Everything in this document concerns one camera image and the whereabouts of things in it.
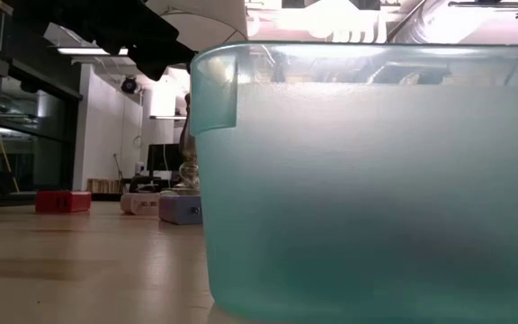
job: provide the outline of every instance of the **ceiling light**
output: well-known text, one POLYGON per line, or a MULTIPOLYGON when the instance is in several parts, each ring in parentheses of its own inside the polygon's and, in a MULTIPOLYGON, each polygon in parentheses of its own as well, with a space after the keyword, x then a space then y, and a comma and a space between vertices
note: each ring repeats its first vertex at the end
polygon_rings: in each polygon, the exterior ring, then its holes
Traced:
POLYGON ((21 134, 21 133, 20 133, 20 132, 18 132, 18 131, 15 131, 15 130, 8 130, 8 129, 6 129, 6 128, 0 127, 0 134, 13 134, 13 135, 14 135, 15 133, 17 133, 17 134, 21 134))
POLYGON ((263 9, 264 3, 263 2, 255 2, 252 0, 246 0, 245 1, 245 7, 247 9, 263 9))
POLYGON ((518 2, 502 2, 501 0, 476 0, 472 1, 450 1, 448 3, 449 7, 459 7, 459 8, 495 8, 495 9, 518 9, 518 2))
MULTIPOLYGON (((84 48, 84 47, 79 47, 79 48, 57 48, 58 52, 63 54, 63 55, 70 55, 70 56, 113 56, 111 54, 109 54, 108 52, 104 51, 103 49, 100 49, 100 48, 84 48)), ((114 56, 127 56, 128 54, 128 50, 127 49, 122 49, 120 52, 119 52, 119 55, 114 55, 114 56)))
POLYGON ((187 119, 187 116, 151 116, 150 118, 156 120, 184 121, 187 119))

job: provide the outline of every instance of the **ceiling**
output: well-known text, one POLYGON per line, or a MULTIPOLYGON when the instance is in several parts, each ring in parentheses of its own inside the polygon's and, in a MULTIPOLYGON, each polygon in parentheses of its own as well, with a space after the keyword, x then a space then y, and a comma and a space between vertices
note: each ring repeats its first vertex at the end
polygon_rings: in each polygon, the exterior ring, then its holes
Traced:
MULTIPOLYGON (((320 22, 307 21, 305 23, 305 13, 308 8, 301 8, 301 6, 310 5, 316 1, 221 0, 222 3, 232 4, 223 6, 227 9, 220 9, 220 6, 214 2, 202 0, 149 0, 147 5, 180 30, 179 41, 193 50, 204 50, 220 43, 244 40, 246 36, 241 31, 249 32, 251 35, 249 39, 254 41, 331 41, 334 34, 318 38, 313 36, 313 32, 308 31, 311 26, 317 26, 320 22), (289 8, 289 3, 293 3, 295 7, 289 8), (248 7, 247 17, 243 5, 248 7), (296 22, 303 22, 303 24, 297 27, 296 22)), ((480 21, 461 22, 461 20, 468 19, 466 17, 471 19, 469 9, 472 8, 449 11, 450 9, 446 9, 448 2, 448 0, 425 0, 424 7, 440 7, 438 18, 441 18, 441 15, 447 18, 446 29, 458 33, 461 43, 518 44, 518 20, 514 18, 515 11, 486 10, 484 19, 479 19, 478 16, 472 18, 480 21)), ((392 32, 421 3, 421 0, 382 0, 381 11, 383 12, 382 17, 385 17, 387 34, 392 32)), ((398 30, 395 42, 412 42, 409 41, 408 35, 416 33, 417 25, 419 25, 418 12, 409 17, 404 28, 398 30)), ((422 14, 424 15, 423 21, 430 21, 428 13, 422 12, 422 14)), ((54 24, 50 25, 45 37, 63 47, 94 46, 81 41, 74 33, 54 24)), ((433 38, 430 42, 445 41, 433 38)), ((135 64, 129 58, 74 59, 82 63, 94 64, 95 72, 102 75, 104 79, 111 80, 114 84, 122 81, 127 75, 139 75, 140 83, 147 86, 153 84, 152 81, 140 75, 135 64)))

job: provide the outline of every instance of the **computer monitor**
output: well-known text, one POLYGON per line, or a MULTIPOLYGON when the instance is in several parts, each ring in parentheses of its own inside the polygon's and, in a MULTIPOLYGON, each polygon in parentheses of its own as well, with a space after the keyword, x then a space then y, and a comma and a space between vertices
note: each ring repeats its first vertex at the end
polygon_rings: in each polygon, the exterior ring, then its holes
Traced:
POLYGON ((147 170, 153 176, 154 171, 179 171, 183 163, 183 155, 179 144, 153 144, 149 145, 147 170))

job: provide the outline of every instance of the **ceiling pipe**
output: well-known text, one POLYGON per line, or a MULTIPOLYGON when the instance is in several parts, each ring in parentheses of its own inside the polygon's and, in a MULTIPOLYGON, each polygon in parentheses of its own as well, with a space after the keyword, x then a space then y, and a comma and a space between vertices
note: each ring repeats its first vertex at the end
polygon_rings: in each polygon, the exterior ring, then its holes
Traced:
POLYGON ((426 2, 427 0, 421 0, 421 2, 419 2, 414 8, 413 10, 411 10, 409 12, 408 15, 405 16, 405 18, 403 18, 402 21, 400 21, 397 26, 395 26, 395 28, 393 28, 393 30, 391 30, 389 32, 389 34, 387 35, 387 43, 391 43, 393 41, 393 39, 395 38, 395 36, 397 36, 397 33, 401 30, 401 28, 403 28, 407 23, 408 21, 413 17, 413 15, 416 13, 417 10, 419 10, 419 8, 421 8, 422 5, 424 5, 424 3, 426 2))
POLYGON ((457 44, 492 15, 491 11, 483 8, 449 6, 450 2, 449 0, 422 1, 413 10, 412 16, 406 17, 389 35, 390 42, 457 44))
POLYGON ((459 8, 495 8, 495 9, 517 9, 518 10, 518 2, 483 2, 483 1, 468 1, 468 2, 449 2, 449 6, 459 7, 459 8))

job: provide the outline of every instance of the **green object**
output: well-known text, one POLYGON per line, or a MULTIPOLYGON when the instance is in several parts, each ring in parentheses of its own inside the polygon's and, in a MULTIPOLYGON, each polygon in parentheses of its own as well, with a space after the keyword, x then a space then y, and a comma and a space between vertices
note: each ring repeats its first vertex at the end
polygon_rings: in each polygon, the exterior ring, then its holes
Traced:
POLYGON ((518 46, 228 44, 191 114, 220 308, 518 324, 518 46))

